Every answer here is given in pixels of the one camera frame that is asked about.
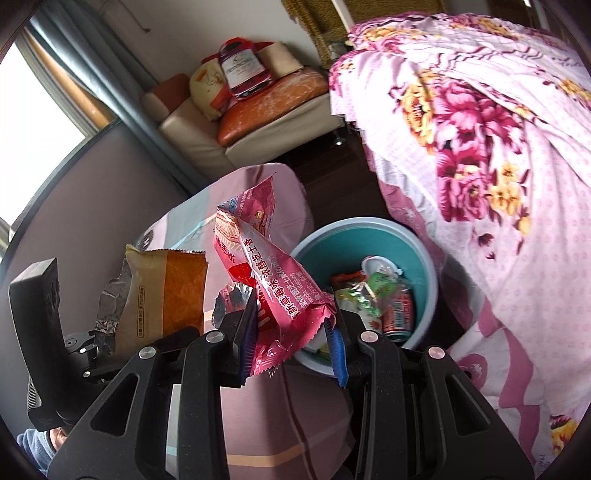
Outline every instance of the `blue shirt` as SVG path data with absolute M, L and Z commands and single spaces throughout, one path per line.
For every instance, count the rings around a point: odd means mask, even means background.
M 49 464 L 56 455 L 56 450 L 51 444 L 49 432 L 38 432 L 35 429 L 27 429 L 17 437 L 17 443 L 25 451 L 43 475 L 47 475 Z

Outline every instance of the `pink snack wrapper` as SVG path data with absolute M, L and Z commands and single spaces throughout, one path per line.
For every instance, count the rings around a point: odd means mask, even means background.
M 335 300 L 268 235 L 275 209 L 272 176 L 217 207 L 215 249 L 232 280 L 256 289 L 261 304 L 251 375 L 276 367 L 307 344 Z

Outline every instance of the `person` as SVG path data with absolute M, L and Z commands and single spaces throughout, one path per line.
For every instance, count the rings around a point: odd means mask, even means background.
M 61 428 L 51 429 L 47 432 L 27 429 L 17 437 L 17 443 L 25 451 L 33 465 L 43 475 L 47 475 L 49 464 L 66 439 L 67 436 Z

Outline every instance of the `gray curtain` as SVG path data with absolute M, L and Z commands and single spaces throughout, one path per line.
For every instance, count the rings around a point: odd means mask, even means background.
M 143 111 L 139 100 L 157 81 L 83 0 L 47 0 L 27 27 L 78 82 L 107 105 L 188 194 L 208 181 L 182 157 Z

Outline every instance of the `bed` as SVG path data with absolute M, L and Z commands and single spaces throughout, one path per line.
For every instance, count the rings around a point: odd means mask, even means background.
M 463 14 L 355 25 L 334 114 L 421 238 L 450 354 L 541 474 L 591 400 L 591 78 L 550 32 Z

